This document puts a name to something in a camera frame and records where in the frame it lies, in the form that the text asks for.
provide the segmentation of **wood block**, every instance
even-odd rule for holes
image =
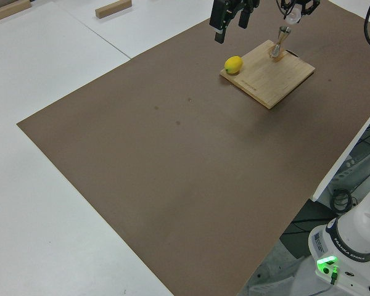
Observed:
[[[283,51],[277,59],[270,57],[274,42],[267,40],[242,57],[237,74],[220,75],[253,97],[266,108],[273,108],[286,95],[306,80],[315,70],[298,57]]]
[[[18,0],[14,3],[0,7],[0,20],[30,7],[30,0]]]
[[[131,7],[131,0],[119,0],[109,5],[96,9],[96,17],[102,19],[123,9]]]

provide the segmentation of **white table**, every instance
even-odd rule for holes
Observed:
[[[133,0],[102,20],[113,0],[54,2],[0,21],[0,296],[170,296],[15,124],[207,19],[213,1]]]

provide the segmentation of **brown mat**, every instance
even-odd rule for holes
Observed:
[[[363,21],[327,1],[273,109],[219,76],[280,25],[274,1],[223,45],[203,22],[18,124],[175,296],[235,295],[370,116]]]

